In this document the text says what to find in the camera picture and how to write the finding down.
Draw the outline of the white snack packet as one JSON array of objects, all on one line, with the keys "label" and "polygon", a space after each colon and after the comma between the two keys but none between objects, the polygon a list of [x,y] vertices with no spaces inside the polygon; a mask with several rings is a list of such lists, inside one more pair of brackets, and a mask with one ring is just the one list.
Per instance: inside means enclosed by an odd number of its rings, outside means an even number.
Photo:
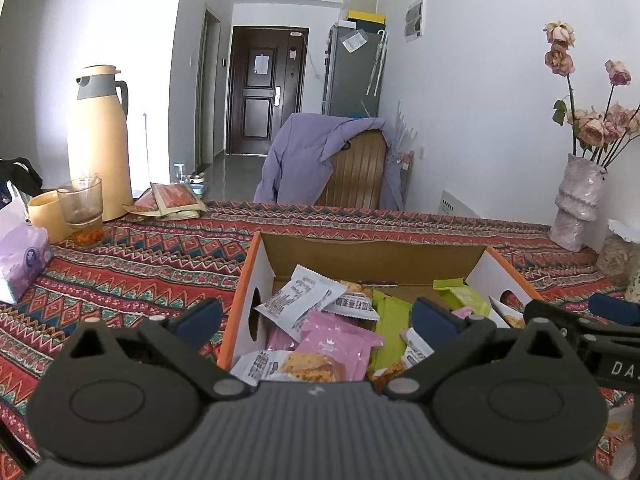
[{"label": "white snack packet", "polygon": [[322,311],[344,295],[347,287],[298,264],[291,279],[256,310],[296,342],[310,311]]},{"label": "white snack packet", "polygon": [[378,322],[380,319],[378,311],[373,307],[372,299],[363,292],[345,292],[328,304],[323,311],[361,321]]}]

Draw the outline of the purple jacket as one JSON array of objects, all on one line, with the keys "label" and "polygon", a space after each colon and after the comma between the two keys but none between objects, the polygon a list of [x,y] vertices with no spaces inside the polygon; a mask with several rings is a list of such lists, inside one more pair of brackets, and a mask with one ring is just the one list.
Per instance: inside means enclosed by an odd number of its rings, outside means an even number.
[{"label": "purple jacket", "polygon": [[254,201],[262,204],[313,205],[333,174],[331,157],[355,136],[382,132],[387,152],[378,204],[384,210],[403,210],[397,131],[378,117],[348,118],[294,113],[273,139],[262,165]]}]

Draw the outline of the green white snack pouch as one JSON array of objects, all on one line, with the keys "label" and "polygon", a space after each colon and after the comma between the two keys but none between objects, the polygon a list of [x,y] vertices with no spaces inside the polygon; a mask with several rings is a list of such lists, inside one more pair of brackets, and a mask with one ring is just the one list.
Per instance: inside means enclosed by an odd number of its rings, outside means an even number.
[{"label": "green white snack pouch", "polygon": [[481,315],[484,318],[490,315],[491,306],[473,287],[466,284],[463,278],[435,280],[433,289],[440,298],[445,300],[451,311],[469,307],[472,314]]}]

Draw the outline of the dark brown door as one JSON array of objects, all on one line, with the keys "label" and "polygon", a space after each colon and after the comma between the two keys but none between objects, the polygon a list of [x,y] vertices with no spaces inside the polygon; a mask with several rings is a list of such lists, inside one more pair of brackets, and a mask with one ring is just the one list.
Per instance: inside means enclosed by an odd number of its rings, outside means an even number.
[{"label": "dark brown door", "polygon": [[302,106],[306,28],[233,29],[227,152],[262,156]]}]

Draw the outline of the pink snack packet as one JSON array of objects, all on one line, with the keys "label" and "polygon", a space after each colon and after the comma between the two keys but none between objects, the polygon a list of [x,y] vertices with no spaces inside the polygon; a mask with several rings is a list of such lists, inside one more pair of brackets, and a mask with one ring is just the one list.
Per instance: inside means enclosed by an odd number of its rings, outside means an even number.
[{"label": "pink snack packet", "polygon": [[328,356],[344,367],[343,382],[361,382],[366,377],[372,350],[382,348],[384,342],[382,336],[341,316],[311,311],[300,329],[296,351]]},{"label": "pink snack packet", "polygon": [[270,333],[266,349],[269,351],[293,351],[297,346],[297,341],[284,330],[275,327]]}]

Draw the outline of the clear jar with lid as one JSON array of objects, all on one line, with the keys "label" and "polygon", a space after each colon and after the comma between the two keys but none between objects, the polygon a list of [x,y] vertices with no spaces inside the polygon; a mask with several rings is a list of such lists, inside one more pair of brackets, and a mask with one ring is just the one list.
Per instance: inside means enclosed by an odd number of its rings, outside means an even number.
[{"label": "clear jar with lid", "polygon": [[639,230],[608,220],[608,232],[597,258],[598,270],[615,285],[628,286],[639,265]]}]

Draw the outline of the patterned red tablecloth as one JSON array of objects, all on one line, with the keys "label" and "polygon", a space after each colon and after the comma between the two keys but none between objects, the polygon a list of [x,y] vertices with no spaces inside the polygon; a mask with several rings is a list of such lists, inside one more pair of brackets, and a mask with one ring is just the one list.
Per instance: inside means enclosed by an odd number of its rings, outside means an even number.
[{"label": "patterned red tablecloth", "polygon": [[318,240],[393,240],[496,248],[537,292],[585,312],[596,292],[624,290],[596,267],[596,254],[568,252],[539,224],[410,212],[216,202],[195,220],[127,217],[110,223],[93,248],[55,247],[43,274],[14,306],[1,309],[1,418],[27,451],[27,400],[66,337],[97,315],[134,326],[154,313],[177,314],[198,300],[228,304],[255,232]]}]

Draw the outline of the grey refrigerator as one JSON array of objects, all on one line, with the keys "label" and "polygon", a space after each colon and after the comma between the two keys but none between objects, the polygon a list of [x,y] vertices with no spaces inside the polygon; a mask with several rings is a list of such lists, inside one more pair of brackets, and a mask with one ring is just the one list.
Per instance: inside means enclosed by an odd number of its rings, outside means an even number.
[{"label": "grey refrigerator", "polygon": [[326,51],[321,113],[363,118],[378,116],[378,82],[385,39],[385,26],[355,22],[334,24]]}]

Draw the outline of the yellow round cup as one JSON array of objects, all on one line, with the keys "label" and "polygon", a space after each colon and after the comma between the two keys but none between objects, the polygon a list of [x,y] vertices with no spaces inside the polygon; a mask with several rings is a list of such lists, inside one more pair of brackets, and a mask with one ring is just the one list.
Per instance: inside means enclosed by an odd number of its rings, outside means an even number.
[{"label": "yellow round cup", "polygon": [[33,197],[27,204],[30,223],[47,231],[51,244],[61,243],[72,232],[66,224],[58,192],[49,191]]}]

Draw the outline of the dried pink roses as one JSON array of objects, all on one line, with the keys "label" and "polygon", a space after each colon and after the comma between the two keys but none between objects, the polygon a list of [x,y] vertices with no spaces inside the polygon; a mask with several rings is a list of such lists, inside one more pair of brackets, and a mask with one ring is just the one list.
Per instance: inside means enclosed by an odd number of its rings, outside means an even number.
[{"label": "dried pink roses", "polygon": [[580,88],[575,79],[574,28],[567,22],[551,21],[542,31],[548,44],[544,65],[566,83],[566,95],[553,104],[552,122],[570,128],[570,154],[608,169],[639,139],[638,105],[627,106],[616,98],[634,77],[625,62],[610,58],[603,63],[605,89],[598,93]]}]

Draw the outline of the oat crisp snack packet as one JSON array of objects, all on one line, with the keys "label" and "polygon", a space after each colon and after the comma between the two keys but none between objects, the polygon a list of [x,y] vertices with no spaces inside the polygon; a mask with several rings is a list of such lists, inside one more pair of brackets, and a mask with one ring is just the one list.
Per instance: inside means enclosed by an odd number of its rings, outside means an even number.
[{"label": "oat crisp snack packet", "polygon": [[344,366],[322,354],[262,350],[241,356],[231,374],[247,385],[260,382],[341,382]]}]

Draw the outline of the folded red cloth coasters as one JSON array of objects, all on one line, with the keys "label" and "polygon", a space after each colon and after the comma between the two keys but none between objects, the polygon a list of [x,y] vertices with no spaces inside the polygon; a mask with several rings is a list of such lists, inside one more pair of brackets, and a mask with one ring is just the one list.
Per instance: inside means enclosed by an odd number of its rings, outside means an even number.
[{"label": "folded red cloth coasters", "polygon": [[186,183],[151,183],[130,205],[124,205],[128,214],[160,220],[198,218],[207,206]]}]

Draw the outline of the glass cup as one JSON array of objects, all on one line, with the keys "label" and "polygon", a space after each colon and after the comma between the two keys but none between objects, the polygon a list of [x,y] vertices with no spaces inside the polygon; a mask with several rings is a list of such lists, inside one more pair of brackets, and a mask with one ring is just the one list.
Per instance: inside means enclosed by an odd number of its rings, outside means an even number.
[{"label": "glass cup", "polygon": [[91,247],[103,240],[102,180],[97,174],[67,182],[56,189],[70,239],[80,247]]}]

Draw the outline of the red cardboard pumpkin box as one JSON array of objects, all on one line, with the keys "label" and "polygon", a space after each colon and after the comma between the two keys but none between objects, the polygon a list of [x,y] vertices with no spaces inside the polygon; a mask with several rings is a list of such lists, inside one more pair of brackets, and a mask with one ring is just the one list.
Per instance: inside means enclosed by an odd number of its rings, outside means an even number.
[{"label": "red cardboard pumpkin box", "polygon": [[[420,298],[450,310],[433,289],[435,280],[463,278],[491,306],[504,292],[522,304],[537,298],[536,290],[490,247],[436,246],[392,242],[337,242],[257,233],[250,245],[224,330],[217,364],[231,370],[250,352],[267,350],[271,331],[278,326],[256,308],[274,296],[300,264],[372,299],[379,290],[413,306]],[[374,333],[375,321],[345,318]],[[495,321],[491,307],[488,318]]]}]

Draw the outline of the floral white vase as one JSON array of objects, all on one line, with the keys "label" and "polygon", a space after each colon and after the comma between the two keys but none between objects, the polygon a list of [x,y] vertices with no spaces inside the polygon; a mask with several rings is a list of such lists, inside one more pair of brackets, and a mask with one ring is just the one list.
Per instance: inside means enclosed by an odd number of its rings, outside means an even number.
[{"label": "floral white vase", "polygon": [[634,270],[625,292],[625,300],[632,304],[640,304],[640,268]]}]

